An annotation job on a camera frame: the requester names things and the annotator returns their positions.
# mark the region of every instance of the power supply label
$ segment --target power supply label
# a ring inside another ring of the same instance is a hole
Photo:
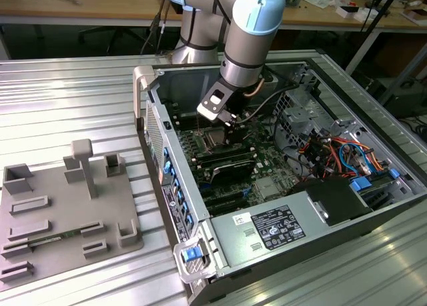
[[[306,236],[287,205],[254,215],[252,221],[270,251]]]

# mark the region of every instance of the blue wire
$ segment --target blue wire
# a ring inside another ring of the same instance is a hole
[[[356,173],[356,176],[359,177],[359,172],[355,168],[353,168],[352,166],[347,164],[346,161],[344,160],[344,158],[342,157],[342,149],[344,148],[345,145],[347,145],[347,144],[343,144],[340,148],[340,151],[338,152],[338,154],[340,155],[340,161],[345,167],[347,167],[348,169],[351,169],[353,172]]]
[[[366,157],[365,152],[363,152],[363,149],[362,149],[359,145],[356,145],[356,144],[353,144],[353,143],[343,144],[343,145],[341,146],[341,148],[340,148],[340,151],[339,151],[339,154],[340,154],[340,160],[341,160],[341,162],[342,162],[342,164],[343,164],[344,166],[346,166],[347,168],[351,169],[353,172],[355,172],[355,173],[356,173],[356,175],[357,175],[357,176],[359,176],[359,174],[358,174],[357,170],[355,170],[353,167],[349,166],[349,165],[344,161],[344,158],[342,157],[342,149],[344,148],[344,146],[345,146],[345,145],[351,145],[351,146],[353,146],[354,148],[356,148],[356,149],[357,149],[357,150],[362,154],[363,159],[365,160],[365,164],[369,167],[369,169],[370,169],[371,171],[375,172],[375,173],[377,173],[377,172],[378,172],[378,171],[375,169],[375,167],[374,167],[371,163],[369,163],[369,160],[368,160],[368,158]]]

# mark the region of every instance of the white sticker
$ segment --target white sticker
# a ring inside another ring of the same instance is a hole
[[[234,223],[236,225],[241,225],[241,224],[244,224],[244,223],[249,223],[250,221],[252,221],[251,220],[251,213],[247,212],[247,213],[243,213],[243,214],[240,214],[240,215],[234,215],[233,216],[233,220],[234,220]]]

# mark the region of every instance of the motherboard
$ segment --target motherboard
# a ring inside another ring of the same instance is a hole
[[[212,216],[283,197],[298,183],[261,121],[228,131],[195,120],[193,129],[178,125],[177,136]]]

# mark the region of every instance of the wire bundle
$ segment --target wire bundle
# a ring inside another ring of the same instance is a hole
[[[343,177],[360,176],[360,172],[350,165],[352,150],[356,150],[360,153],[365,161],[366,166],[369,168],[369,170],[371,170],[371,172],[379,173],[384,170],[375,157],[373,149],[369,148],[368,146],[363,145],[358,141],[347,140],[341,137],[325,138],[330,139],[329,145],[321,145],[323,148],[328,150],[329,156],[323,159],[320,158],[316,164],[318,167],[314,170],[317,170],[317,172],[323,171],[323,174],[318,174],[319,177],[322,176],[322,178],[325,178],[328,175],[341,175]],[[305,154],[308,150],[308,147],[313,143],[315,142],[310,139],[302,148],[300,148],[298,151],[300,155]]]

